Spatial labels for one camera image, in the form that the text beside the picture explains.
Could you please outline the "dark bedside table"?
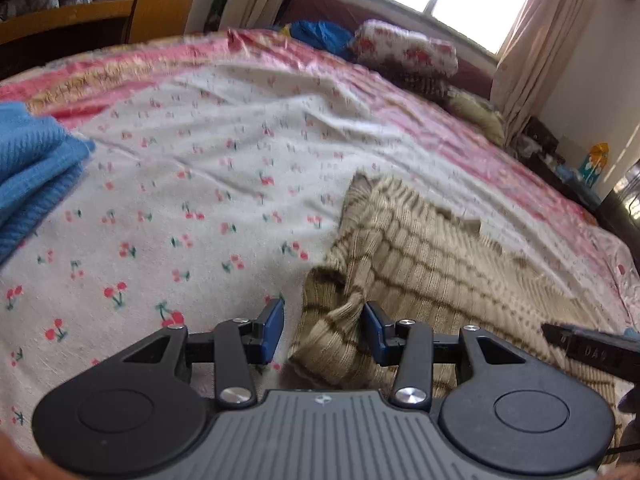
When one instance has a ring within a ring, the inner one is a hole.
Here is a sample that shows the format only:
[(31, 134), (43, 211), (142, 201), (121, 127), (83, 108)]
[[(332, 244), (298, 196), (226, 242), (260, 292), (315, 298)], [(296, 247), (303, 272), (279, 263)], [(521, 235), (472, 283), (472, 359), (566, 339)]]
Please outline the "dark bedside table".
[(516, 157), (525, 167), (556, 192), (593, 214), (600, 198), (585, 187), (574, 169), (565, 165), (564, 157), (556, 152), (558, 146), (559, 140), (536, 117), (529, 118), (515, 140)]

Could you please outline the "beige striped knit sweater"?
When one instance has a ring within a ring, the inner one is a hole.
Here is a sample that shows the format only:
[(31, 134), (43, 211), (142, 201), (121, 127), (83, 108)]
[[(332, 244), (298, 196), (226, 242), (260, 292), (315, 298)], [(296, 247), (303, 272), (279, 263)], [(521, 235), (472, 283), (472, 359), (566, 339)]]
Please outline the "beige striped knit sweater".
[(307, 275), (288, 360), (317, 386), (390, 391), (358, 330), (366, 301), (394, 320), (412, 318), (442, 334), (466, 324), (496, 336), (593, 388), (616, 408), (615, 379), (562, 356), (544, 323), (585, 328), (604, 317), (588, 300), (565, 296), (526, 259), (388, 174), (352, 177), (326, 258)]

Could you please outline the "pink satin bedspread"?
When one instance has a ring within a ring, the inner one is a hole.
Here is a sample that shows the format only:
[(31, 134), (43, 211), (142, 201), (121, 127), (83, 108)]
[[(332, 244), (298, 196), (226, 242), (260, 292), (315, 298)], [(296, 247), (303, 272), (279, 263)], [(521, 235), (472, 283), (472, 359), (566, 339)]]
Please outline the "pink satin bedspread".
[(336, 207), (340, 170), (397, 172), (617, 322), (639, 322), (628, 246), (477, 127), (366, 68), (265, 30), (168, 38), (62, 58), (2, 82), (3, 101), (167, 155), (208, 199), (255, 210)]

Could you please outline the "colourful carton box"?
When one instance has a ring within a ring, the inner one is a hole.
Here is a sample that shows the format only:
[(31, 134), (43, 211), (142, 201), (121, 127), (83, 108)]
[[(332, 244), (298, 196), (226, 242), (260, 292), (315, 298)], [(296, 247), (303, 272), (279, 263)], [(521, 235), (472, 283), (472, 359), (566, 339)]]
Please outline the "colourful carton box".
[(584, 185), (592, 188), (607, 163), (608, 144), (606, 142), (594, 144), (578, 169), (578, 174)]

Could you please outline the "blue knit garment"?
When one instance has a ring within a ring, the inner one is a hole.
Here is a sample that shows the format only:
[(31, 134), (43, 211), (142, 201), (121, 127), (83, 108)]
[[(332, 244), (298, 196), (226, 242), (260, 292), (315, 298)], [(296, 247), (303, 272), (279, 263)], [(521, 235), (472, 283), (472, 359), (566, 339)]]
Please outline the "blue knit garment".
[(1, 259), (12, 255), (76, 185), (94, 142), (22, 102), (1, 104)]

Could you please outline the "blue crumpled cloth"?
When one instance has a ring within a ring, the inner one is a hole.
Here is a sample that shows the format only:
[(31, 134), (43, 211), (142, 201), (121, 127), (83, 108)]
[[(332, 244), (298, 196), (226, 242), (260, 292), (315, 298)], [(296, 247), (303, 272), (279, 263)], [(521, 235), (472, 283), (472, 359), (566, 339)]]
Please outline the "blue crumpled cloth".
[(328, 21), (294, 21), (281, 27), (280, 33), (311, 46), (329, 52), (346, 61), (355, 55), (349, 49), (354, 34), (348, 29)]

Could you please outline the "dark wooden headboard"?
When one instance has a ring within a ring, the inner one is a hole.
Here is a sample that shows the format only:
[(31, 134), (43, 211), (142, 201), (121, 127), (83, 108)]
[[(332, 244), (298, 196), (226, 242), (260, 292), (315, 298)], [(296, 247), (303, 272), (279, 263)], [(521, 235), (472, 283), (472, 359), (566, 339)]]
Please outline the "dark wooden headboard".
[(614, 185), (597, 209), (600, 226), (624, 242), (634, 258), (640, 256), (640, 160)]

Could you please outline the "olive green pillow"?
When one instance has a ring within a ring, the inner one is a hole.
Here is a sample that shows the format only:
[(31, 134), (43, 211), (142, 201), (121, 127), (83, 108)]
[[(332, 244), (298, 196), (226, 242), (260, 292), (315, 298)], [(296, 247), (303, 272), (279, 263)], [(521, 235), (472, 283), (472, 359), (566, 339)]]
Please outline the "olive green pillow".
[(491, 102), (473, 93), (450, 87), (446, 109), (450, 115), (454, 115), (477, 128), (492, 144), (500, 146), (500, 148), (506, 145), (504, 120)]

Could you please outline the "floral red white quilt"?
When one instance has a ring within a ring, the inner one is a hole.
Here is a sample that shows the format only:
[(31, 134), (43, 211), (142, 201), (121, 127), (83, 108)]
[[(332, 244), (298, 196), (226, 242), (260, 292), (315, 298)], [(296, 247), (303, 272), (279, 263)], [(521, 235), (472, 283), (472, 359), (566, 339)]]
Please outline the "floral red white quilt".
[(378, 20), (362, 23), (348, 47), (362, 65), (391, 62), (408, 73), (445, 77), (459, 69), (457, 49), (451, 42)]

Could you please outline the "white cherry print sheet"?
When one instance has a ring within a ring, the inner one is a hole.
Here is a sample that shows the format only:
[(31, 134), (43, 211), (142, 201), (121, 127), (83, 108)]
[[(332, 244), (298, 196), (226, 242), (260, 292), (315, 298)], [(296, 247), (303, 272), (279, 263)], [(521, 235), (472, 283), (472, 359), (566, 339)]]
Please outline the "white cherry print sheet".
[[(235, 206), (208, 199), (211, 180), (182, 180), (172, 158), (143, 160), (122, 144), (77, 131), (96, 144), (67, 200), (1, 270), (1, 427), (33, 450), (37, 403), (62, 382), (163, 327), (207, 332), (217, 323), (254, 316), (270, 299), (285, 302), (285, 326), (263, 389), (299, 386), (288, 360), (302, 314), (307, 275), (337, 237), (352, 177), (390, 174), (435, 206), (463, 220), (480, 219), (435, 203), (397, 172), (340, 170), (336, 207), (312, 208), (292, 224), (291, 208), (255, 210), (242, 193)], [(570, 298), (592, 302), (600, 328), (620, 328), (588, 292), (573, 294), (526, 259)]]

